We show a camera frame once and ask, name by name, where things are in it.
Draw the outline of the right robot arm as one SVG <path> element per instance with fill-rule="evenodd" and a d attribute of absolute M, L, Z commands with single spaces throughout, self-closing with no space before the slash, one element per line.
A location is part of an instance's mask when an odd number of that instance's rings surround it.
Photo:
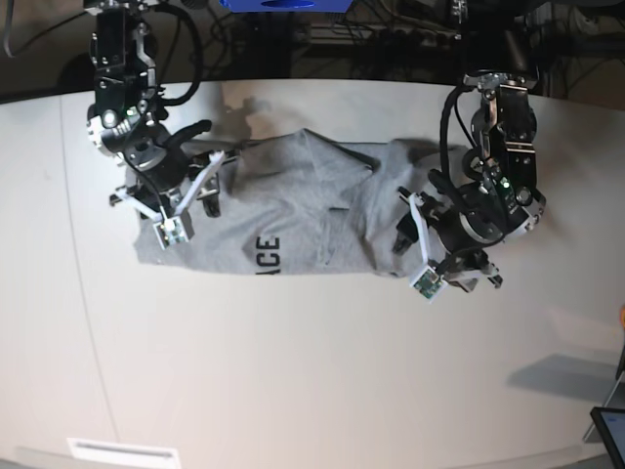
<path fill-rule="evenodd" d="M 181 185 L 207 165 L 193 165 L 183 145 L 210 131 L 210 120 L 175 133 L 162 124 L 169 108 L 187 103 L 199 89 L 204 67 L 199 31 L 186 10 L 168 1 L 86 1 L 83 8 L 96 20 L 89 50 L 95 101 L 87 112 L 88 136 L 102 154 L 127 165 L 137 178 L 110 201 L 133 202 L 146 218 L 170 218 L 182 202 Z M 156 68 L 157 41 L 146 13 L 172 16 L 189 33 L 193 75 L 180 97 L 164 95 L 165 73 Z"/>

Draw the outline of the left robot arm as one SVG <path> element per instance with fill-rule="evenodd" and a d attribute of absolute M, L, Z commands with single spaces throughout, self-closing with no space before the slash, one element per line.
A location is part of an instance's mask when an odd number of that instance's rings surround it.
<path fill-rule="evenodd" d="M 532 231 L 546 198 L 537 188 L 536 115 L 529 103 L 539 71 L 516 19 L 524 10 L 505 1 L 451 1 L 462 80 L 445 99 L 439 123 L 439 167 L 428 173 L 435 193 L 398 188 L 408 207 L 396 226 L 394 253 L 417 245 L 421 264 L 410 285 L 434 301 L 448 286 L 467 293 L 485 279 L 503 283 L 489 247 Z M 448 129 L 464 94 L 477 92 L 479 108 L 463 131 L 469 148 L 460 159 L 465 181 L 451 172 Z"/>

